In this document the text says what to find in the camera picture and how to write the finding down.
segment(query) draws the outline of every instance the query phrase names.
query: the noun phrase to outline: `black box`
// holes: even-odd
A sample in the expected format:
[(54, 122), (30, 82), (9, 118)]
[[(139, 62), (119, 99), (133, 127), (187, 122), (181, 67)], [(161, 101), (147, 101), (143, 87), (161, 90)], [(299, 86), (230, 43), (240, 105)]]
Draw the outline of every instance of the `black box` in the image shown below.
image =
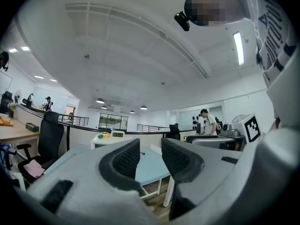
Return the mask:
[(38, 132), (39, 131), (39, 127), (32, 124), (32, 123), (30, 123), (30, 122), (26, 123), (26, 128), (28, 130), (30, 130), (31, 132)]

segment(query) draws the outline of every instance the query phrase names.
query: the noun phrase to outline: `man in white shirt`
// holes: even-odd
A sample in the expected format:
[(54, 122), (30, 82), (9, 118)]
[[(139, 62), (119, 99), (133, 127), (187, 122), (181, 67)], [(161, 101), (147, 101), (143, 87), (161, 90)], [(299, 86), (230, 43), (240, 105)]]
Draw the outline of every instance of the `man in white shirt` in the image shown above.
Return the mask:
[[(267, 88), (284, 72), (298, 42), (293, 25), (276, 0), (186, 0), (187, 18), (199, 26), (251, 20), (257, 40), (256, 63)], [(280, 119), (274, 111), (273, 127)]]
[(205, 119), (204, 120), (205, 134), (217, 135), (216, 133), (217, 122), (215, 117), (212, 114), (209, 114), (206, 109), (202, 109), (200, 115)]

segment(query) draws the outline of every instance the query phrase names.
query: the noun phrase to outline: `light blue desk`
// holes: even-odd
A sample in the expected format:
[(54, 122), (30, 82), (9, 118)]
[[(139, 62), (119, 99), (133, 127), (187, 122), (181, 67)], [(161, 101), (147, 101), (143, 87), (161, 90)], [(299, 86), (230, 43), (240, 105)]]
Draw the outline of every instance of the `light blue desk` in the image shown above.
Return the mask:
[[(54, 170), (56, 170), (59, 166), (67, 162), (73, 156), (77, 154), (84, 153), (89, 151), (89, 146), (77, 145), (74, 148), (67, 151), (63, 156), (61, 156), (55, 163), (53, 163), (44, 174), (50, 174)], [(144, 152), (145, 155), (140, 154), (140, 162), (136, 168), (135, 180), (141, 184), (143, 191), (145, 192), (145, 196), (141, 198), (145, 198), (148, 196), (152, 196), (154, 194), (159, 194), (161, 180), (170, 175), (165, 163), (161, 157), (161, 155), (157, 154), (155, 151), (150, 148), (141, 147), (141, 152)], [(155, 181), (159, 181), (157, 191), (153, 193), (148, 193), (143, 186)]]

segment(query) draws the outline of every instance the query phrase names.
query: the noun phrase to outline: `yellow object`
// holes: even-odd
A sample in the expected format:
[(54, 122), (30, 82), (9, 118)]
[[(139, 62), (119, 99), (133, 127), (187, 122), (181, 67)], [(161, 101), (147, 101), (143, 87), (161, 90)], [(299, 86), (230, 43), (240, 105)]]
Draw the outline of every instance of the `yellow object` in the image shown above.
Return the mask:
[(103, 137), (109, 137), (109, 133), (108, 132), (101, 132), (101, 134), (103, 135)]

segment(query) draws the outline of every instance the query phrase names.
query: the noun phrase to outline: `office chair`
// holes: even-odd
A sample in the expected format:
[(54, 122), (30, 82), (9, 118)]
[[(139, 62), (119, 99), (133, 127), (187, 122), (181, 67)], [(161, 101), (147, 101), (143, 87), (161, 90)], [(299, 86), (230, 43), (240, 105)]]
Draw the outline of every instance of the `office chair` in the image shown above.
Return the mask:
[(11, 98), (12, 95), (13, 94), (11, 92), (8, 92), (8, 91), (6, 91), (2, 95), (1, 104), (0, 104), (0, 113), (8, 113), (8, 104), (14, 102)]
[(180, 133), (177, 127), (170, 127), (170, 133), (165, 135), (166, 138), (173, 138), (180, 141)]
[(40, 156), (30, 157), (28, 148), (30, 144), (21, 144), (17, 149), (24, 149), (27, 160), (18, 164), (18, 168), (23, 177), (30, 183), (33, 183), (36, 178), (32, 177), (24, 168), (24, 165), (36, 160), (45, 170), (49, 168), (59, 157), (58, 149), (60, 141), (64, 133), (64, 127), (58, 124), (59, 114), (56, 112), (46, 112), (41, 122), (40, 135), (38, 141), (38, 153)]

